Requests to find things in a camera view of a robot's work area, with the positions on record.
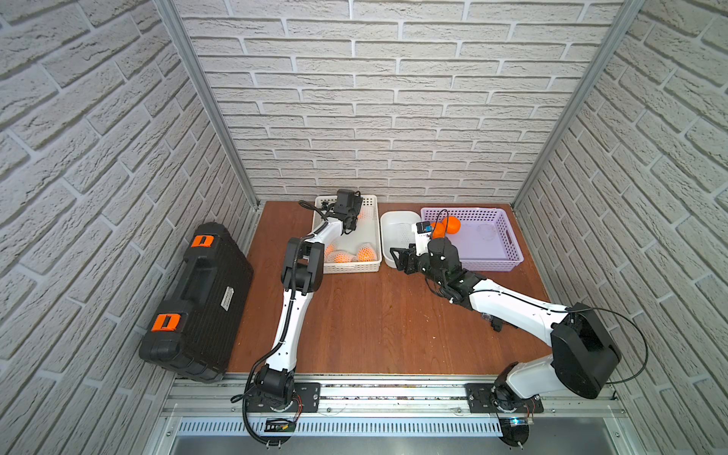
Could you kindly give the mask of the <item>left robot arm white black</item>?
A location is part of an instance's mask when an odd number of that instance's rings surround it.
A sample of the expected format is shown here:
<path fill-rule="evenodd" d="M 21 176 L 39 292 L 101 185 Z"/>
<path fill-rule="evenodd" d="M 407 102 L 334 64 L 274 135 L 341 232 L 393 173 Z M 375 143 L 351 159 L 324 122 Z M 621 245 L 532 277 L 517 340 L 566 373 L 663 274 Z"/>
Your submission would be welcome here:
<path fill-rule="evenodd" d="M 300 206 L 316 212 L 320 223 L 307 235 L 293 237 L 286 245 L 282 267 L 282 313 L 271 350 L 253 367 L 249 389 L 268 401 L 272 409 L 284 410 L 295 394 L 297 352 L 305 314 L 324 275 L 326 248 L 356 230 L 363 205 L 359 191 L 339 190 L 333 203 L 319 208 L 306 201 Z"/>

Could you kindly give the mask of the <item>bare orange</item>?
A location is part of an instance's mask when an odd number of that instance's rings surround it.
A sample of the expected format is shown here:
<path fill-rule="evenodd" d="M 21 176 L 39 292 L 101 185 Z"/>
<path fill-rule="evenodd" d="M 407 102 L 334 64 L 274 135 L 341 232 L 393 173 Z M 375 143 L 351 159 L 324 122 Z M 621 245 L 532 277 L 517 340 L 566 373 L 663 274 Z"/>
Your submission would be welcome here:
<path fill-rule="evenodd" d="M 454 216 L 447 217 L 442 222 L 442 224 L 445 227 L 446 233 L 448 235 L 454 235 L 458 233 L 462 227 L 461 221 Z"/>
<path fill-rule="evenodd" d="M 447 229 L 442 223 L 431 223 L 431 238 L 443 238 L 447 235 Z"/>

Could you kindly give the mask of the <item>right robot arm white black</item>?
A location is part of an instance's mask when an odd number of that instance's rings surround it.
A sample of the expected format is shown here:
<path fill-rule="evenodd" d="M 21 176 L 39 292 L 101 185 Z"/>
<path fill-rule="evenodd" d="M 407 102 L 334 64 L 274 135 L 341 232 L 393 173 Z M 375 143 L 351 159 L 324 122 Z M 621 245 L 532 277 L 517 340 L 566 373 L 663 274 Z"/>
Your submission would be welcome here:
<path fill-rule="evenodd" d="M 411 245 L 390 252 L 399 271 L 423 274 L 439 297 L 507 322 L 552 349 L 543 358 L 514 362 L 498 376 L 490 396 L 503 411 L 560 390 L 595 399 L 621 361 L 619 348 L 593 307 L 548 303 L 500 286 L 465 269 L 447 238 L 431 240 L 425 248 Z"/>

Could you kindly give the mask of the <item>white foam net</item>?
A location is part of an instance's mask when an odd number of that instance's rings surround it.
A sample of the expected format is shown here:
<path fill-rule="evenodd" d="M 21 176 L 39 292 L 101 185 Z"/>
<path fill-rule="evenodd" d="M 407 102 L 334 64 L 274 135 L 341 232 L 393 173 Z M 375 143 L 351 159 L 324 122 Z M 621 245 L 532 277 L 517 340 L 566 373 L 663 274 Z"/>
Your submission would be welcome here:
<path fill-rule="evenodd" d="M 394 225 L 392 245 L 395 248 L 408 248 L 410 244 L 414 243 L 413 225 L 409 223 L 398 223 Z"/>

